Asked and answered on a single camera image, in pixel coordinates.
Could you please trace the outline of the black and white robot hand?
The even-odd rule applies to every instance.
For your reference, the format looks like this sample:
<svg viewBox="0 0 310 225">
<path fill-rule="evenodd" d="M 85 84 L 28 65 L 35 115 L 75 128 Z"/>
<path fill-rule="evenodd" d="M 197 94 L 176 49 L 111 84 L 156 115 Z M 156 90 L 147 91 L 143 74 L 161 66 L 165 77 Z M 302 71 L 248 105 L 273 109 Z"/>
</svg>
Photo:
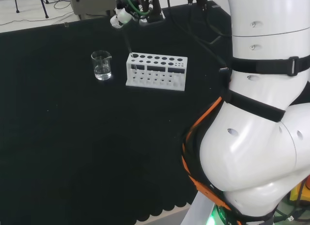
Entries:
<svg viewBox="0 0 310 225">
<path fill-rule="evenodd" d="M 159 0 L 116 0 L 111 25 L 121 29 L 130 22 L 149 25 L 165 20 Z"/>
</svg>

